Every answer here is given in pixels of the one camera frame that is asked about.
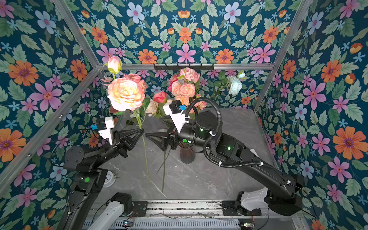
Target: wire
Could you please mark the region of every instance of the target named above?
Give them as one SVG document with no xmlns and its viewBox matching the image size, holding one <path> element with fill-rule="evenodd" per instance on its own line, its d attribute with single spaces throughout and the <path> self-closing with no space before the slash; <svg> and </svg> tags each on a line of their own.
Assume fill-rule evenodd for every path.
<svg viewBox="0 0 368 230">
<path fill-rule="evenodd" d="M 260 227 L 258 230 L 261 230 L 268 222 L 268 220 L 270 219 L 270 208 L 268 208 L 268 217 L 267 217 L 267 221 L 265 222 L 264 225 L 262 225 L 262 227 Z"/>
<path fill-rule="evenodd" d="M 97 211 L 96 211 L 96 212 L 95 212 L 95 214 L 93 215 L 91 225 L 93 224 L 93 220 L 95 219 L 95 216 L 96 216 L 96 214 L 97 214 L 98 210 L 100 210 L 100 208 L 102 208 L 102 206 L 104 206 L 104 205 L 106 205 L 106 206 L 107 206 L 107 202 L 108 202 L 108 201 L 109 201 L 109 200 L 107 200 L 105 204 L 101 205 L 101 206 L 97 209 Z"/>
</svg>

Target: metal grating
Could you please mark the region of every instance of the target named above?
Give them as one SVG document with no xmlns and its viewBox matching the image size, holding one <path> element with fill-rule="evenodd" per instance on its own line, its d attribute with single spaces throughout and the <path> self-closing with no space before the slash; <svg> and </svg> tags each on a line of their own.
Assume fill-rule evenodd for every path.
<svg viewBox="0 0 368 230">
<path fill-rule="evenodd" d="M 92 220 L 86 220 L 83 224 L 83 229 L 91 226 Z M 124 219 L 117 219 L 109 229 L 125 229 L 123 227 Z M 239 221 L 232 220 L 217 220 L 217 219 L 142 219 L 135 220 L 131 229 L 240 229 Z"/>
</svg>

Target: blue connector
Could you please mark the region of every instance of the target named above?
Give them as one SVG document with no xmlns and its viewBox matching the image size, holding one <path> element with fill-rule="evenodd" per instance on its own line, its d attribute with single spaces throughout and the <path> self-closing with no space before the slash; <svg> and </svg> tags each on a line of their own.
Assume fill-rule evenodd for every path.
<svg viewBox="0 0 368 230">
<path fill-rule="evenodd" d="M 180 110 L 183 111 L 183 110 L 186 110 L 187 109 L 187 106 L 186 105 L 181 105 L 180 106 Z"/>
</svg>

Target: blue wallpaper flower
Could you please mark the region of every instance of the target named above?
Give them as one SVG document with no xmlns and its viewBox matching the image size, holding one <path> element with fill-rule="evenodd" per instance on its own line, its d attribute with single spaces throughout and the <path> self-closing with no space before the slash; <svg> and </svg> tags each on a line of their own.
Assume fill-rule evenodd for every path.
<svg viewBox="0 0 368 230">
<path fill-rule="evenodd" d="M 368 228 L 367 6 L 312 5 L 258 110 L 281 170 L 304 177 L 314 230 Z"/>
</svg>

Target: white round object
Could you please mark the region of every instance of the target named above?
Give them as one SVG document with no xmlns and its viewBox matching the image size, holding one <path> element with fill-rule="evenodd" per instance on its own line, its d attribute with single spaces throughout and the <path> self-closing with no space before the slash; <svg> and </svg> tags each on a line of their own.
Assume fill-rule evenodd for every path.
<svg viewBox="0 0 368 230">
<path fill-rule="evenodd" d="M 105 178 L 105 182 L 103 184 L 104 188 L 110 187 L 111 185 L 113 185 L 116 181 L 116 176 L 112 171 L 108 171 L 106 178 Z"/>
</svg>

